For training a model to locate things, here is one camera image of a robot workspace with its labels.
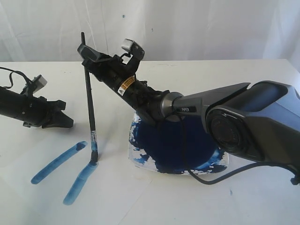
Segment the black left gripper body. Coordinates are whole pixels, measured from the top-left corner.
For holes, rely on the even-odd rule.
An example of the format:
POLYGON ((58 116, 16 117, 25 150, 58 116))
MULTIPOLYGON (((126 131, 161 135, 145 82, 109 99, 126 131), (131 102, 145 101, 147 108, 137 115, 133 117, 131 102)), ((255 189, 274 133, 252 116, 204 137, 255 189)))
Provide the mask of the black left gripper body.
POLYGON ((51 107, 45 97, 21 97, 18 108, 18 119, 23 126, 47 128, 51 107))

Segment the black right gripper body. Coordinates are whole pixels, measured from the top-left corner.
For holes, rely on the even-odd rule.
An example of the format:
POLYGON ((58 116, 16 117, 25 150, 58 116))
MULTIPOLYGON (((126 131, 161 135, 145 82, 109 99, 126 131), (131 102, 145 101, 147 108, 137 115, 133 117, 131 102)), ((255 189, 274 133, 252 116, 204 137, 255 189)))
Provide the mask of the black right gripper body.
POLYGON ((124 96, 136 80, 135 72, 128 70, 127 63, 123 63, 122 58, 117 55, 100 62, 100 76, 96 78, 120 96, 124 96))

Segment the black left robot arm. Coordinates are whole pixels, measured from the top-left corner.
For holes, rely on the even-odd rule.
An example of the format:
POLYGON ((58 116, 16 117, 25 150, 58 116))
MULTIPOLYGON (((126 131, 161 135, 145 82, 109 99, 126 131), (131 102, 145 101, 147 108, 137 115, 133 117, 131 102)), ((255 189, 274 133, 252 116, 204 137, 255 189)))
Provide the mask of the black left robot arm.
POLYGON ((23 126, 72 128, 74 121, 62 111, 66 102, 48 101, 45 97, 27 96, 0 89, 0 114, 23 122, 23 126))

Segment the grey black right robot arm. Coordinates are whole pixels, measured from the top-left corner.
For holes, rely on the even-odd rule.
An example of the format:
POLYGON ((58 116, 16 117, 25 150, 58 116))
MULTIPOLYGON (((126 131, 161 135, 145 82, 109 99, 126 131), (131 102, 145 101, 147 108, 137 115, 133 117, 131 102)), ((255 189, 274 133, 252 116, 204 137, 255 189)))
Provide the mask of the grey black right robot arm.
POLYGON ((262 81, 216 88, 188 96, 152 89, 137 80, 140 47, 109 56, 81 44, 83 66, 149 124, 195 116, 217 145, 240 158, 300 169, 300 96, 288 84, 262 81))

